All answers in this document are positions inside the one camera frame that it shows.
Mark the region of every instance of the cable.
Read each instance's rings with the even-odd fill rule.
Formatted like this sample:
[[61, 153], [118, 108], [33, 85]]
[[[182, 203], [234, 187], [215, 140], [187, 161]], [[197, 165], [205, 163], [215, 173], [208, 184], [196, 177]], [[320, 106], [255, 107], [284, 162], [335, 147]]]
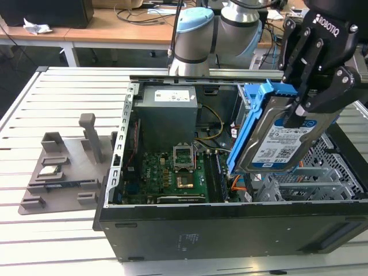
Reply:
[[[142, 12], [142, 13], [139, 13], [139, 14], [132, 14], [131, 13], [131, 10], [127, 10], [128, 11], [128, 13], [129, 13], [129, 15], [127, 16], [127, 20], [129, 19], [129, 17], [130, 16], [140, 16], [140, 15], [142, 15], [142, 14], [145, 14], [145, 13], [147, 13], [146, 11], [144, 11], [144, 12]], [[151, 18], [151, 19], [163, 19], [168, 25], [170, 25], [170, 26], [172, 26], [172, 27], [174, 27], [171, 23], [169, 23], [169, 22], [167, 22], [167, 20], [165, 19], [165, 17], [168, 17], [168, 16], [173, 16], [173, 14], [162, 14], [162, 13], [160, 13], [158, 10], [152, 10], [151, 12], [154, 12], [154, 13], [158, 13], [159, 15], [160, 15], [160, 17], [156, 17], [156, 18]]]
[[275, 42], [275, 44], [276, 44], [276, 46], [278, 46], [278, 44], [277, 44], [277, 42], [276, 42], [276, 39], [275, 39], [275, 33], [274, 33], [274, 31], [273, 30], [271, 30], [271, 29], [268, 29], [268, 28], [265, 28], [265, 30], [267, 30], [267, 31], [269, 31], [270, 32], [270, 34], [271, 34], [271, 47], [270, 47], [270, 49], [268, 50], [268, 52], [266, 53], [266, 56], [264, 57], [264, 59], [262, 60], [262, 62], [260, 63], [260, 65], [259, 65], [259, 69], [261, 69], [261, 67], [262, 67], [262, 65], [266, 62], [266, 59], [267, 59], [267, 57], [269, 56], [269, 54], [270, 54], [270, 52], [271, 52], [271, 50], [274, 48], [274, 42]]
[[268, 4], [265, 4], [265, 5], [248, 5], [248, 4], [244, 4], [243, 2], [240, 2], [238, 0], [230, 0], [231, 2], [233, 2], [234, 4], [237, 4], [238, 6], [240, 7], [243, 7], [245, 9], [248, 9], [248, 10], [260, 10], [260, 9], [264, 9], [266, 7], [270, 7], [272, 6], [273, 4], [277, 3], [278, 0], [272, 0], [270, 3]]
[[236, 183], [238, 182], [239, 178], [241, 177], [241, 175], [238, 175], [234, 181], [232, 182], [232, 185], [231, 185], [231, 190], [232, 191], [246, 191], [247, 188], [245, 187], [236, 187]]
[[256, 175], [256, 174], [252, 174], [252, 175], [254, 175], [259, 181], [262, 181], [262, 179], [260, 179], [259, 177], [258, 177], [258, 175]]
[[218, 57], [218, 54], [216, 54], [216, 59], [217, 59], [217, 66], [218, 66], [218, 69], [221, 69], [220, 67], [220, 59]]
[[226, 152], [231, 152], [230, 149], [226, 149], [226, 148], [214, 148], [214, 147], [211, 147], [210, 145], [207, 145], [206, 143], [204, 143], [203, 141], [201, 140], [196, 140], [200, 145], [202, 145], [203, 147], [205, 148], [208, 148], [209, 150], [214, 150], [214, 151], [226, 151]]
[[138, 20], [138, 21], [128, 20], [127, 18], [121, 17], [120, 14], [122, 12], [128, 11], [129, 12], [129, 16], [139, 16], [139, 15], [141, 15], [143, 13], [140, 13], [140, 14], [132, 14], [132, 13], [130, 13], [129, 10], [124, 10], [124, 9], [123, 10], [120, 10], [119, 12], [117, 12], [116, 11], [116, 6], [117, 5], [120, 5], [120, 4], [116, 4], [114, 6], [114, 12], [115, 12], [116, 17], [119, 20], [124, 21], [124, 22], [127, 22], [127, 23], [130, 23], [130, 24], [139, 25], [139, 26], [161, 25], [161, 24], [164, 24], [164, 22], [159, 22], [158, 19], [161, 19], [161, 18], [164, 19], [165, 17], [173, 16], [172, 14], [168, 14], [168, 15], [165, 15], [165, 16], [161, 15], [159, 17], [149, 18], [149, 19], [146, 19], [146, 20]]
[[5, 87], [0, 86], [0, 89], [2, 89], [2, 90], [4, 90], [4, 91], [6, 91], [6, 92], [8, 92], [8, 93], [12, 93], [12, 92], [10, 92], [10, 90], [6, 89]]
[[1, 26], [0, 24], [0, 28], [2, 29], [2, 31], [4, 32], [4, 34], [14, 43], [15, 46], [18, 46], [20, 48], [20, 50], [24, 53], [24, 55], [30, 60], [30, 62], [33, 63], [34, 66], [38, 67], [38, 65], [27, 55], [27, 53], [22, 49], [22, 47], [20, 47], [9, 35], [8, 33], [4, 30], [4, 28]]
[[125, 168], [127, 168], [129, 166], [129, 164], [131, 163], [131, 161], [134, 157], [134, 154], [136, 152], [136, 148], [137, 148], [137, 129], [138, 129], [138, 122], [136, 122], [136, 127], [135, 127], [135, 130], [134, 130], [134, 149], [133, 149], [133, 152], [131, 154], [131, 157], [129, 158], [129, 161], [125, 165]]
[[207, 108], [208, 110], [210, 110], [212, 112], [212, 114], [214, 114], [218, 120], [220, 121], [220, 124], [221, 124], [221, 128], [220, 128], [220, 131], [215, 134], [215, 135], [212, 135], [212, 136], [209, 136], [209, 137], [203, 137], [203, 138], [195, 138], [196, 140], [212, 140], [218, 136], [220, 136], [224, 130], [224, 122], [222, 121], [222, 119], [220, 118], [220, 116], [212, 109], [210, 108], [208, 105], [202, 105], [204, 108]]
[[177, 12], [175, 14], [175, 21], [174, 21], [174, 27], [172, 28], [172, 36], [171, 36], [171, 43], [170, 47], [167, 50], [167, 66], [169, 64], [170, 57], [172, 57], [173, 54], [175, 54], [175, 38], [177, 36], [177, 27], [178, 27], [178, 21], [179, 21], [179, 15], [182, 10], [183, 0], [178, 1], [177, 6]]
[[23, 57], [23, 52], [21, 53], [21, 55], [20, 55], [20, 57], [19, 57], [19, 59], [17, 61], [16, 70], [18, 70], [18, 65], [19, 65], [19, 62], [21, 61], [22, 57]]

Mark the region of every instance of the sticker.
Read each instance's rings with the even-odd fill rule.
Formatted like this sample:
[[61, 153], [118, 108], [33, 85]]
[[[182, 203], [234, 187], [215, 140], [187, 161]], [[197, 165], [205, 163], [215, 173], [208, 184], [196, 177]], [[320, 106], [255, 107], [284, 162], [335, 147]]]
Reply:
[[236, 129], [231, 129], [231, 137], [237, 138], [237, 130]]
[[177, 250], [188, 251], [189, 249], [196, 248], [195, 244], [198, 243], [200, 234], [181, 234], [179, 235]]
[[246, 199], [247, 202], [252, 202], [253, 198], [250, 194], [248, 194], [248, 192], [246, 191], [244, 194], [244, 198]]
[[300, 138], [311, 132], [317, 121], [305, 120], [300, 128], [284, 128], [283, 119], [277, 120], [253, 158], [256, 167], [271, 168], [286, 164], [299, 149]]
[[190, 102], [189, 90], [157, 90], [155, 102]]
[[61, 188], [61, 184], [46, 185], [47, 188]]

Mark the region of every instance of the robotic arm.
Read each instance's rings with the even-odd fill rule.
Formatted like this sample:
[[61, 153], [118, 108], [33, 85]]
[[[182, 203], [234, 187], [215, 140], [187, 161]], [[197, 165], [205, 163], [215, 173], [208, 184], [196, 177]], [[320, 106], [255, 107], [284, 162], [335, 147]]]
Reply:
[[[241, 2], [256, 6], [258, 0]], [[245, 9], [231, 1], [221, 10], [221, 16], [214, 16], [204, 7], [186, 9], [180, 13], [169, 74], [208, 76], [210, 53], [251, 55], [261, 34], [262, 24], [255, 9]]]
[[359, 40], [366, 41], [367, 1], [305, 0], [310, 11], [302, 23], [285, 22], [278, 68], [283, 83], [298, 91], [284, 126], [300, 127], [308, 113], [331, 114], [360, 99], [362, 76], [345, 62]]
[[[209, 53], [252, 54], [261, 33], [259, 15], [244, 7], [257, 2], [229, 0], [221, 17], [205, 8], [184, 11], [170, 75], [209, 75]], [[366, 94], [366, 76], [344, 64], [359, 41], [368, 40], [368, 1], [304, 2], [310, 8], [304, 20], [284, 24], [282, 83], [246, 85], [255, 101], [228, 159], [232, 173], [292, 170], [342, 109]]]

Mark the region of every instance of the yellow wire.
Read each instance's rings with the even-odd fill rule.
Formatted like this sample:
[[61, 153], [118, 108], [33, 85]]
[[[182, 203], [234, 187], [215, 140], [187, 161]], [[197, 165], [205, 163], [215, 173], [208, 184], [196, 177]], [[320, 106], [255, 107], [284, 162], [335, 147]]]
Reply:
[[211, 110], [211, 112], [213, 112], [213, 114], [218, 118], [218, 120], [220, 121], [220, 124], [221, 124], [221, 128], [220, 128], [220, 131], [215, 134], [215, 135], [212, 135], [212, 136], [209, 136], [209, 137], [203, 137], [203, 138], [195, 138], [196, 140], [211, 140], [211, 139], [214, 139], [218, 136], [221, 135], [221, 133], [223, 132], [224, 130], [224, 122], [222, 121], [222, 119], [220, 118], [220, 116], [212, 109], [210, 108], [208, 105], [202, 105], [206, 108], [208, 108], [209, 110]]

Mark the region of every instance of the desk leg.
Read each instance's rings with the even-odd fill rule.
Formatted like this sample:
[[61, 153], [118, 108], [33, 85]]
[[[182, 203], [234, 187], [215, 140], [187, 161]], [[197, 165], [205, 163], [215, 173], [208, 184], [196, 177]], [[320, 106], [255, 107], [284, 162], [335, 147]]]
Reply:
[[64, 51], [65, 51], [65, 56], [67, 57], [69, 67], [79, 67], [80, 65], [79, 65], [78, 56], [76, 55], [76, 50], [72, 46], [72, 44], [66, 45], [64, 47]]
[[117, 62], [117, 49], [111, 49], [111, 60]]

